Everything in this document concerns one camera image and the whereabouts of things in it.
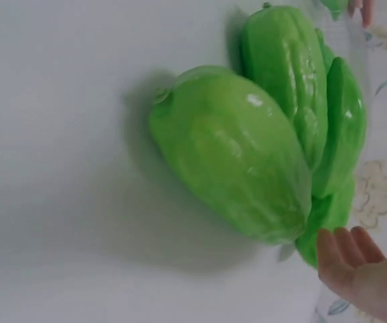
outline fingertip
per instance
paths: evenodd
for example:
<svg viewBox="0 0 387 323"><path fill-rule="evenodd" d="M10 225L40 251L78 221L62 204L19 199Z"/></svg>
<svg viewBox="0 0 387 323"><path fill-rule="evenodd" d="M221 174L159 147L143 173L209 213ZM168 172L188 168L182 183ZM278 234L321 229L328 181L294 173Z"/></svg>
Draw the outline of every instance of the fingertip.
<svg viewBox="0 0 387 323"><path fill-rule="evenodd" d="M356 225L355 227L352 227L350 232L353 233L359 233L359 232L364 232L365 229L359 225Z"/></svg>

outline floral tablecloth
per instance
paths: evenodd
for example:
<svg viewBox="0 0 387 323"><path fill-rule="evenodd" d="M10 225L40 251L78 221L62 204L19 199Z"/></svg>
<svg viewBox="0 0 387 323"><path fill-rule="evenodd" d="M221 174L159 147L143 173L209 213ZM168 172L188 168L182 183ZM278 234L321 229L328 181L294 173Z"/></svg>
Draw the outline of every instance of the floral tablecloth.
<svg viewBox="0 0 387 323"><path fill-rule="evenodd" d="M362 225L387 255L387 0L378 1L374 25L365 31L370 64L372 106L370 137L357 176L357 194L349 227ZM380 323L326 287L312 323Z"/></svg>

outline hand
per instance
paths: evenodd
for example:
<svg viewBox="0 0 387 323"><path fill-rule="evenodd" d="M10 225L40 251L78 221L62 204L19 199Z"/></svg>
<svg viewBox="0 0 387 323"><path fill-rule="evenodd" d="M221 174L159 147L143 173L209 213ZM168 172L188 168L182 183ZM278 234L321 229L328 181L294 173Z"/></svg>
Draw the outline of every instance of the hand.
<svg viewBox="0 0 387 323"><path fill-rule="evenodd" d="M317 239L319 277L359 310L387 323L387 259L362 227L334 233L321 229Z"/></svg>
<svg viewBox="0 0 387 323"><path fill-rule="evenodd" d="M371 25L376 0L349 0L349 15L352 17L356 9L361 10L363 26Z"/></svg>

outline flower pattern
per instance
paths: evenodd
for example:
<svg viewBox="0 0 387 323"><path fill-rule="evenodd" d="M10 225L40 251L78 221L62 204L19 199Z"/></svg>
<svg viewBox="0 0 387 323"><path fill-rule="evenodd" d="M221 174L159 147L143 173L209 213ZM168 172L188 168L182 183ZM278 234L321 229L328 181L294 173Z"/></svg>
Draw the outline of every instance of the flower pattern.
<svg viewBox="0 0 387 323"><path fill-rule="evenodd" d="M360 167L353 216L366 229L377 229L379 217L387 215L385 161L373 160Z"/></svg>
<svg viewBox="0 0 387 323"><path fill-rule="evenodd" d="M372 26L365 34L368 47L384 47L387 49L387 28L381 25Z"/></svg>

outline palm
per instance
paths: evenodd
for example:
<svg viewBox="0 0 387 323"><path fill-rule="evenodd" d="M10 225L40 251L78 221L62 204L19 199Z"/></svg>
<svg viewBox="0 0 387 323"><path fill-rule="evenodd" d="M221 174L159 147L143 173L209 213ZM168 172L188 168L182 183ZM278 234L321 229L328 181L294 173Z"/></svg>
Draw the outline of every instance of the palm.
<svg viewBox="0 0 387 323"><path fill-rule="evenodd" d="M387 259L361 227L318 234L323 282L360 310L387 322Z"/></svg>

